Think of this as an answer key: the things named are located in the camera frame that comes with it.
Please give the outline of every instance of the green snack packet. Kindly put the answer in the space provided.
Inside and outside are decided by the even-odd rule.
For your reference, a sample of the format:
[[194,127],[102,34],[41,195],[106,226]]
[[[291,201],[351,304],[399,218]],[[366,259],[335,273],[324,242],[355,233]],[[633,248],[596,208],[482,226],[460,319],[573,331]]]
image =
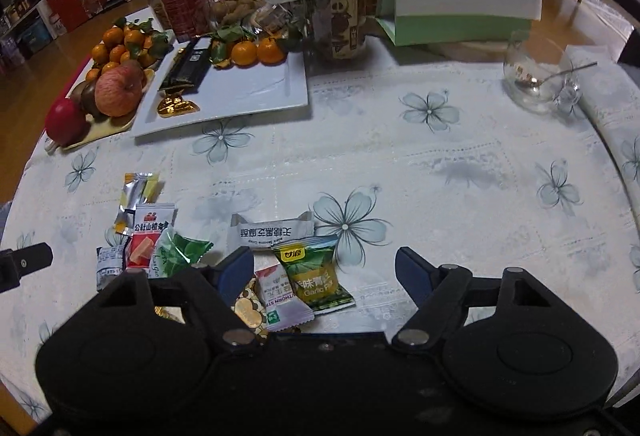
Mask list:
[[334,249],[337,236],[294,239],[271,249],[282,263],[296,295],[316,314],[341,310],[355,300],[338,283]]
[[212,242],[184,238],[172,226],[168,226],[156,241],[149,265],[149,279],[171,277],[184,267],[198,262],[212,248]]

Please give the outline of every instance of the red can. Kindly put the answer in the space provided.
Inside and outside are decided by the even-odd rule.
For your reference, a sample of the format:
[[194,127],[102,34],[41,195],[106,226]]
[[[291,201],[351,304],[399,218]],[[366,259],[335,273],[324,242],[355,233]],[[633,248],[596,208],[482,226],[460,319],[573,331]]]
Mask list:
[[178,41],[209,31],[201,0],[162,0]]

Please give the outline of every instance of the table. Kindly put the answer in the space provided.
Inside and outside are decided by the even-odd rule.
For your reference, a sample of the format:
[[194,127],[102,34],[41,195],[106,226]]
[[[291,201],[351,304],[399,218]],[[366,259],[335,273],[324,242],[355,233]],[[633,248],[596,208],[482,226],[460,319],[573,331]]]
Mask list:
[[[38,143],[2,248],[45,241],[54,262],[0,295],[0,377],[33,416],[47,411],[34,356],[95,294],[95,248],[121,242],[111,225],[130,171],[158,172],[177,231],[212,241],[220,257],[233,212],[258,222],[313,210],[319,233],[340,235],[338,278],[357,306],[305,330],[393,334],[415,311],[394,277],[396,250],[410,246],[476,275],[526,268],[609,339],[616,388],[631,376],[640,364],[640,239],[625,188],[637,212],[640,93],[629,76],[602,58],[581,75],[596,131],[579,109],[518,108],[502,90],[501,64],[443,61],[376,38],[367,45],[353,63],[308,67],[309,108],[147,143],[123,133],[67,155],[48,156]],[[470,320],[490,314],[473,309]]]

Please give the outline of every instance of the metal spoon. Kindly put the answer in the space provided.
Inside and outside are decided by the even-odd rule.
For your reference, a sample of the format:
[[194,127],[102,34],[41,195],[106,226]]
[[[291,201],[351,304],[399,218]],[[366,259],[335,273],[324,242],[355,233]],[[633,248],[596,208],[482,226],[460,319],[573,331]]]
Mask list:
[[547,82],[549,79],[553,77],[557,77],[560,75],[565,75],[567,73],[573,73],[574,71],[583,70],[585,68],[591,68],[592,66],[597,66],[597,62],[592,62],[591,64],[585,64],[584,66],[580,66],[578,68],[573,68],[571,70],[564,70],[559,73],[554,73],[553,75],[549,75],[546,79],[537,79],[536,77],[531,77],[530,79],[520,80],[516,79],[515,84],[521,88],[531,89],[531,88],[539,88],[542,84]]

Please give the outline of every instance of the apple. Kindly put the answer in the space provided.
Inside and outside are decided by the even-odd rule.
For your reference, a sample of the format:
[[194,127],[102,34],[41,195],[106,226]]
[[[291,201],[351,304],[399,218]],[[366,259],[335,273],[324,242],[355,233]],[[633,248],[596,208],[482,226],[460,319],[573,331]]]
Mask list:
[[70,98],[59,98],[50,107],[44,127],[50,139],[65,146],[81,140],[90,124],[79,104]]

